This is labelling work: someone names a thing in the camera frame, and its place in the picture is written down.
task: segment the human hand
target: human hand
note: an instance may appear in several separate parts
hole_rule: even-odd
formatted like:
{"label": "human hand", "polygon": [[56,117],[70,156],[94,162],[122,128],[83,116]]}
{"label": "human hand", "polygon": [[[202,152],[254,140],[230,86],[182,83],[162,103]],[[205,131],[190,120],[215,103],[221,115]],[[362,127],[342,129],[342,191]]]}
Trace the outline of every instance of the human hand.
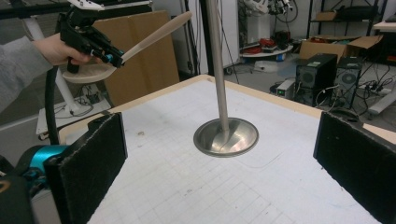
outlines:
{"label": "human hand", "polygon": [[61,40],[59,34],[35,40],[32,43],[52,65],[67,63],[69,57],[72,58],[72,64],[80,65],[87,63],[92,57],[91,55],[81,53],[78,50],[67,46]]}

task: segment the computer tower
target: computer tower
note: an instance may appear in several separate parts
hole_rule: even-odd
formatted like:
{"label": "computer tower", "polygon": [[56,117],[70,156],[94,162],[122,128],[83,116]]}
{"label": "computer tower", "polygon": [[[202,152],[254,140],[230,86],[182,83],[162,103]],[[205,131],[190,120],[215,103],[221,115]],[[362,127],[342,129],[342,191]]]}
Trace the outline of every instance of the computer tower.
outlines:
{"label": "computer tower", "polygon": [[350,109],[353,106],[356,89],[359,85],[361,57],[341,57],[337,65],[334,86],[338,85],[332,99],[338,106]]}
{"label": "computer tower", "polygon": [[325,53],[297,65],[294,101],[310,106],[330,102],[336,65],[337,55]]}

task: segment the gray floor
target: gray floor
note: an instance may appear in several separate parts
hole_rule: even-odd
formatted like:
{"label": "gray floor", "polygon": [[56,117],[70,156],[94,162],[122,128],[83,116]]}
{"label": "gray floor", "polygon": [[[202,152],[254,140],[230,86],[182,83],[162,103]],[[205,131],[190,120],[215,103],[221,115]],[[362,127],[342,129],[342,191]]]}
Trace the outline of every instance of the gray floor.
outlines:
{"label": "gray floor", "polygon": [[[298,62],[298,56],[289,54],[283,63],[270,63],[266,72],[254,70],[254,63],[240,63],[235,66],[235,74],[225,76],[225,79],[252,89],[264,92],[270,92],[270,87],[277,82],[282,82],[286,78],[295,77],[295,65]],[[385,65],[372,66],[361,79],[361,82],[368,80],[377,80],[377,76],[382,76],[388,70]],[[391,67],[386,77],[393,77],[396,74],[396,68]],[[378,98],[370,100],[373,104]],[[356,111],[364,109],[362,102],[356,101]],[[396,132],[396,106],[390,106],[380,116],[369,118],[367,114],[361,116],[361,120],[372,125]],[[0,155],[6,157],[15,165],[24,150],[37,145],[49,145],[48,140],[41,141],[35,135],[36,117],[23,119],[20,122],[0,126]],[[59,223],[56,216],[53,200],[48,191],[43,192],[34,198],[35,213],[39,223]]]}

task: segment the black item on shelf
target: black item on shelf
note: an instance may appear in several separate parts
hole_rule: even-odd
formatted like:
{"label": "black item on shelf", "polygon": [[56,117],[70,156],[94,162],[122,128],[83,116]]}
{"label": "black item on shelf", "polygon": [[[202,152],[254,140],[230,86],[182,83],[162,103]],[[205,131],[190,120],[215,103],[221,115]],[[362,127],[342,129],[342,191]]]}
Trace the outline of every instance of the black item on shelf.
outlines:
{"label": "black item on shelf", "polygon": [[335,19],[344,21],[371,20],[377,11],[378,6],[345,7],[337,10]]}

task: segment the black shelving unit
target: black shelving unit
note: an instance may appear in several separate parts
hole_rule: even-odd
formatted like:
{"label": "black shelving unit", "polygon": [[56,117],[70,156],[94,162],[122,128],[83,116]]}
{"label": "black shelving unit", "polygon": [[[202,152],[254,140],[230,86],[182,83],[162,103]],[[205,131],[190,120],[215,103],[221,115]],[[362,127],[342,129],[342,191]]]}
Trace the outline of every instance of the black shelving unit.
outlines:
{"label": "black shelving unit", "polygon": [[[326,1],[326,0],[321,0],[320,11],[324,11],[324,3],[325,3],[325,1]],[[336,8],[336,7],[337,7],[340,3],[342,3],[343,1],[344,1],[344,0],[339,0],[339,1],[332,7],[332,9]],[[375,15],[372,16],[372,18],[370,18],[369,20],[333,20],[333,21],[316,21],[316,20],[311,20],[311,18],[312,18],[312,6],[313,6],[313,2],[314,2],[314,0],[310,0],[310,3],[309,3],[309,15],[308,15],[309,21],[308,21],[308,27],[307,27],[307,30],[306,30],[306,38],[309,38],[309,33],[310,33],[310,30],[311,30],[311,23],[312,23],[312,22],[317,22],[317,23],[318,23],[318,35],[320,35],[320,33],[321,33],[321,24],[322,24],[323,22],[327,22],[327,23],[329,23],[329,22],[345,22],[345,23],[346,23],[345,35],[347,35],[347,28],[348,28],[348,25],[349,25],[350,22],[364,22],[364,21],[366,21],[366,22],[368,22],[366,35],[370,35],[370,33],[371,33],[371,31],[372,31],[372,27],[373,27],[373,22],[375,21],[375,17],[376,17],[376,14],[377,14],[377,13],[375,13]],[[354,2],[353,0],[350,1],[350,7],[353,6],[353,2]],[[375,2],[373,3],[373,7],[377,7],[377,6],[378,6],[378,2],[379,2],[379,0],[375,0]],[[386,6],[387,6],[387,2],[388,2],[388,0],[384,0],[384,2],[383,2],[383,4],[382,4],[381,12],[380,12],[380,14],[379,14],[379,19],[378,19],[379,21],[382,20],[382,16],[384,15],[385,8],[386,8]]]}

